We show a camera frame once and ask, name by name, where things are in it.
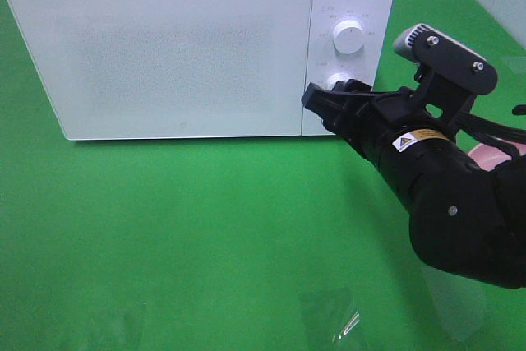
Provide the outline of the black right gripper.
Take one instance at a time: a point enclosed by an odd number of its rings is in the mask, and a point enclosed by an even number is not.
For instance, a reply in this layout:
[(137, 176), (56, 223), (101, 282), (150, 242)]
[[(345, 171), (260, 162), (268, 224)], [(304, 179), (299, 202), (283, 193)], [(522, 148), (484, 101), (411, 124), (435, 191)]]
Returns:
[(414, 92), (409, 88), (371, 91), (356, 79), (337, 81), (331, 91), (310, 83), (301, 101), (363, 158), (378, 158), (386, 146), (403, 152), (420, 141), (446, 138), (445, 128), (425, 106), (412, 103)]

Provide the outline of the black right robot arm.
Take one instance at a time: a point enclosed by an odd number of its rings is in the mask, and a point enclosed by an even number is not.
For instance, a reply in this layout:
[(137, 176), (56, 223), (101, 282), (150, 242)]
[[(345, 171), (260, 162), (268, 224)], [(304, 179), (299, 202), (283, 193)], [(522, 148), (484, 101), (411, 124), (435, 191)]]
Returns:
[(326, 129), (371, 162), (409, 214), (409, 238), (427, 265), (508, 289), (525, 285), (525, 158), (482, 169), (412, 92), (336, 90), (302, 97)]

